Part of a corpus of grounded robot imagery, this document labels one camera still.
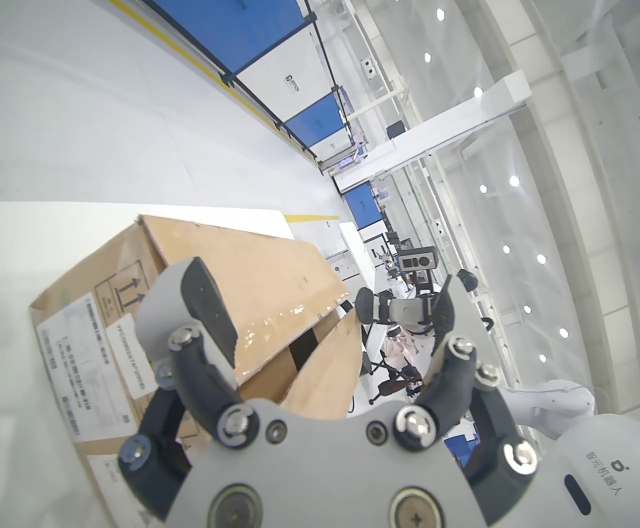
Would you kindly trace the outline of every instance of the humanoid robot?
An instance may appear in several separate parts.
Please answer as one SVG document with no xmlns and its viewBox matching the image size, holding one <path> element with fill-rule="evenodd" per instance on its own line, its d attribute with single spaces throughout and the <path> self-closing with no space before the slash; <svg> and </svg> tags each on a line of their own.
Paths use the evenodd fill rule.
<svg viewBox="0 0 640 528">
<path fill-rule="evenodd" d="M 311 420 L 240 400 L 237 333 L 214 278 L 196 257 L 168 267 L 136 321 L 160 388 L 118 460 L 138 500 L 168 528 L 637 525 L 640 424 L 585 419 L 540 465 L 483 360 L 491 343 L 459 278 L 434 303 L 380 307 L 433 322 L 425 389 L 413 404 Z M 186 410 L 212 437 L 193 466 L 175 439 Z M 459 468 L 442 438 L 468 410 L 480 444 Z"/>
</svg>

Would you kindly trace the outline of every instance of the office chair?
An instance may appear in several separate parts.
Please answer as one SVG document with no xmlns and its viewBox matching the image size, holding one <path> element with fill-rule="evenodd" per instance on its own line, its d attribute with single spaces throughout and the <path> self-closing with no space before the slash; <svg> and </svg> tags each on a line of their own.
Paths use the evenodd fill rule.
<svg viewBox="0 0 640 528">
<path fill-rule="evenodd" d="M 381 396 L 390 396 L 395 394 L 399 390 L 406 389 L 408 396 L 415 396 L 417 392 L 422 390 L 422 376 L 418 369 L 413 365 L 407 365 L 402 370 L 397 370 L 385 362 L 376 364 L 376 368 L 385 368 L 389 373 L 389 379 L 383 381 L 378 385 L 378 394 L 369 400 L 369 405 L 373 405 L 374 402 Z M 419 384 L 419 388 L 411 388 L 411 385 Z"/>
</svg>

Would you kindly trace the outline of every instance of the barcode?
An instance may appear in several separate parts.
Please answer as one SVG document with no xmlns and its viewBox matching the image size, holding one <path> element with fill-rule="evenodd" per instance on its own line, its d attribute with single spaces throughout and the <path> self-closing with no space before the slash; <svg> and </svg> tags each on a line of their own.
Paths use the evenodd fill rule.
<svg viewBox="0 0 640 528">
<path fill-rule="evenodd" d="M 60 352 L 60 358 L 62 359 L 62 364 L 65 368 L 65 372 L 67 373 L 67 377 L 69 378 L 69 385 L 71 385 L 71 390 L 74 391 L 74 396 L 76 397 L 76 402 L 78 403 L 78 407 L 82 408 L 82 404 L 80 403 L 80 398 L 78 398 L 78 391 L 76 390 L 76 384 L 74 383 L 74 377 L 69 372 L 69 362 L 67 361 L 67 356 L 65 355 L 65 350 L 70 351 L 71 347 L 67 344 L 64 346 L 62 341 L 58 341 L 58 352 Z"/>
<path fill-rule="evenodd" d="M 84 408 L 90 411 L 91 405 L 89 404 L 89 399 L 86 396 L 86 391 L 84 390 L 84 384 L 82 382 L 82 378 L 80 377 L 80 371 L 78 370 L 78 367 L 76 365 L 76 360 L 73 354 L 69 354 L 69 362 L 71 363 L 71 369 L 73 370 L 74 379 L 76 381 L 78 390 L 80 391 L 80 396 L 82 397 L 82 403 L 84 405 Z"/>
<path fill-rule="evenodd" d="M 86 311 L 89 313 L 89 318 L 91 319 L 93 331 L 95 332 L 95 338 L 98 340 L 98 345 L 100 346 L 100 354 L 102 354 L 102 361 L 104 361 L 105 365 L 108 365 L 109 356 L 107 354 L 107 349 L 104 347 L 102 336 L 100 335 L 100 328 L 98 327 L 98 321 L 95 318 L 95 314 L 93 313 L 93 307 L 91 306 L 91 300 L 89 299 L 86 300 Z"/>
<path fill-rule="evenodd" d="M 62 397 L 62 403 L 65 404 L 65 411 L 67 413 L 67 417 L 69 418 L 69 423 L 71 424 L 71 428 L 74 430 L 75 436 L 80 435 L 80 428 L 78 427 L 78 422 L 76 422 L 76 416 L 74 412 L 71 410 L 71 404 L 69 403 L 69 398 L 66 396 Z"/>
<path fill-rule="evenodd" d="M 47 351 L 49 366 L 51 367 L 51 370 L 55 370 L 58 368 L 58 363 L 56 362 L 56 357 L 53 355 L 53 347 L 51 346 L 51 341 L 49 340 L 48 330 L 42 330 L 42 340 L 44 342 L 44 348 Z"/>
</svg>

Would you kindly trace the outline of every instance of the white panel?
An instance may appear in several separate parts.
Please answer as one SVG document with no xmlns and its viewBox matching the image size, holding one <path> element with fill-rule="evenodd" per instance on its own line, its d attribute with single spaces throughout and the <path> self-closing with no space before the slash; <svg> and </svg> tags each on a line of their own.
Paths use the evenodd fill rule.
<svg viewBox="0 0 640 528">
<path fill-rule="evenodd" d="M 569 197 L 587 254 L 609 247 L 613 235 L 598 185 L 594 182 L 571 192 Z"/>
<path fill-rule="evenodd" d="M 364 243 L 362 242 L 362 238 L 360 238 L 360 234 L 358 233 L 355 224 L 353 222 L 341 223 L 340 232 L 342 233 L 344 243 L 347 244 L 347 248 L 349 248 L 349 251 L 353 256 L 353 260 L 362 275 L 362 280 L 365 285 L 370 290 L 375 290 L 376 269 L 369 258 L 369 254 L 365 249 Z"/>
<path fill-rule="evenodd" d="M 521 105 L 531 95 L 521 70 L 495 83 L 482 96 L 473 97 L 421 123 L 369 152 L 358 166 L 335 177 L 342 192 L 374 176 L 400 167 L 427 150 L 441 148 L 463 134 L 478 130 Z"/>
<path fill-rule="evenodd" d="M 353 256 L 349 251 L 340 253 L 326 261 L 343 281 L 346 281 L 349 277 L 360 273 L 356 266 L 356 262 L 353 260 Z"/>
<path fill-rule="evenodd" d="M 629 409 L 640 404 L 640 364 L 632 359 L 619 365 L 614 372 L 618 396 L 618 410 Z"/>
<path fill-rule="evenodd" d="M 636 340 L 629 307 L 604 316 L 604 326 L 607 329 L 614 369 L 623 363 L 637 359 Z"/>
<path fill-rule="evenodd" d="M 536 102 L 538 116 L 543 123 L 548 123 L 572 110 L 566 87 L 561 74 L 540 81 L 531 88 L 533 100 Z"/>
<path fill-rule="evenodd" d="M 386 232 L 387 226 L 382 220 L 358 231 L 358 233 L 360 233 L 360 237 L 362 237 L 363 240 L 369 240 L 370 238 L 377 237 L 378 235 Z"/>
<path fill-rule="evenodd" d="M 514 44 L 511 46 L 511 52 L 530 83 L 559 70 L 553 64 L 538 35 L 532 35 Z"/>
<path fill-rule="evenodd" d="M 562 172 L 564 184 L 570 192 L 573 189 L 595 182 L 593 168 L 585 150 L 576 118 L 569 115 L 549 123 L 545 130 Z"/>
<path fill-rule="evenodd" d="M 299 31 L 238 75 L 283 121 L 331 91 L 313 34 L 309 28 Z"/>
<path fill-rule="evenodd" d="M 311 147 L 311 151 L 317 156 L 318 161 L 324 161 L 350 146 L 351 138 L 349 137 L 347 130 L 342 128 L 331 134 L 328 138 L 318 141 L 313 147 Z"/>
<path fill-rule="evenodd" d="M 591 272 L 596 283 L 600 310 L 608 314 L 628 303 L 625 281 L 622 279 L 620 258 L 615 246 L 589 258 Z"/>
<path fill-rule="evenodd" d="M 536 32 L 521 2 L 486 0 L 486 6 L 491 10 L 507 44 L 522 40 Z"/>
</svg>

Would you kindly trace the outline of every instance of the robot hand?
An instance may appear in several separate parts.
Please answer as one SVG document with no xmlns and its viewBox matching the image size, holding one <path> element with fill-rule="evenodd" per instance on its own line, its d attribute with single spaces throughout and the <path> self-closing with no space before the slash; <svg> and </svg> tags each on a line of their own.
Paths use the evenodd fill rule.
<svg viewBox="0 0 640 528">
<path fill-rule="evenodd" d="M 214 279 L 198 258 L 169 267 L 138 312 L 136 335 L 161 388 L 122 446 L 124 479 L 168 527 L 494 524 L 525 493 L 538 459 L 495 390 L 497 373 L 477 363 L 485 345 L 464 337 L 486 332 L 456 280 L 434 307 L 446 332 L 415 402 L 321 421 L 240 400 L 237 335 Z M 176 441 L 186 410 L 212 436 L 193 467 Z M 481 443 L 460 469 L 441 438 L 467 410 Z"/>
</svg>

